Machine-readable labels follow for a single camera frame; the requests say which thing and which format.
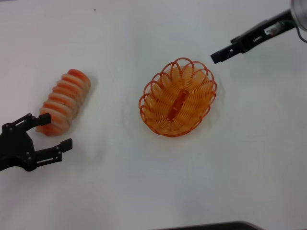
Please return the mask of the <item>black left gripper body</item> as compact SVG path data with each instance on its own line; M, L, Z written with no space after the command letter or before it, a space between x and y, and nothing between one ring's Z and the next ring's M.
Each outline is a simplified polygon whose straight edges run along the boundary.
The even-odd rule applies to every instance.
M36 169L35 149L26 132L3 130L0 135L0 170L21 167L27 172Z

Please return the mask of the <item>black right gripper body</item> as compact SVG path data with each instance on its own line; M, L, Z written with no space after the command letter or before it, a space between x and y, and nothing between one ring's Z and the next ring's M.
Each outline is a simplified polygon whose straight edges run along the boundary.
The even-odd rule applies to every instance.
M264 21L263 34L265 36L277 36L295 28L296 23L291 11L285 10Z

